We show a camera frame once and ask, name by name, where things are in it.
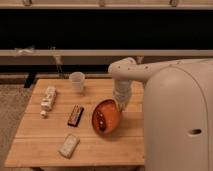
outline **bowl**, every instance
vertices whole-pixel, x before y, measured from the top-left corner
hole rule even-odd
[[[92,125],[99,135],[107,135],[114,131],[121,120],[122,113],[113,99],[100,102],[93,111]]]

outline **white cup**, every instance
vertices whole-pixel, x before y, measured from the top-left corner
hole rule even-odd
[[[71,81],[72,88],[76,93],[83,92],[85,75],[82,72],[73,72],[69,75],[69,80]]]

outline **chocolate bar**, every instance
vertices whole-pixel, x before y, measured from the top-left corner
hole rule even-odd
[[[82,106],[75,105],[67,124],[69,126],[77,127],[83,111],[84,108]]]
[[[106,121],[105,121],[103,113],[99,110],[97,111],[97,120],[98,120],[99,129],[101,131],[105,131],[106,130]]]

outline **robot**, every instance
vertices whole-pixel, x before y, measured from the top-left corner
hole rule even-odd
[[[146,171],[213,171],[212,59],[137,65],[125,58],[108,72],[119,110],[131,98],[132,81],[144,84]]]

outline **table top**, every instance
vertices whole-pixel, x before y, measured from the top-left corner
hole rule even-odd
[[[57,97],[49,117],[42,119],[41,100],[49,85],[57,89]],[[98,103],[113,98],[112,79],[86,79],[84,94],[76,94],[69,80],[40,79],[34,87],[13,140],[5,167],[58,167],[58,166],[116,166],[143,165],[144,141],[141,83],[132,83],[132,97],[116,130],[100,137],[94,131],[91,119]],[[67,126],[75,104],[84,112],[78,127]],[[58,153],[67,135],[80,138],[72,157]]]

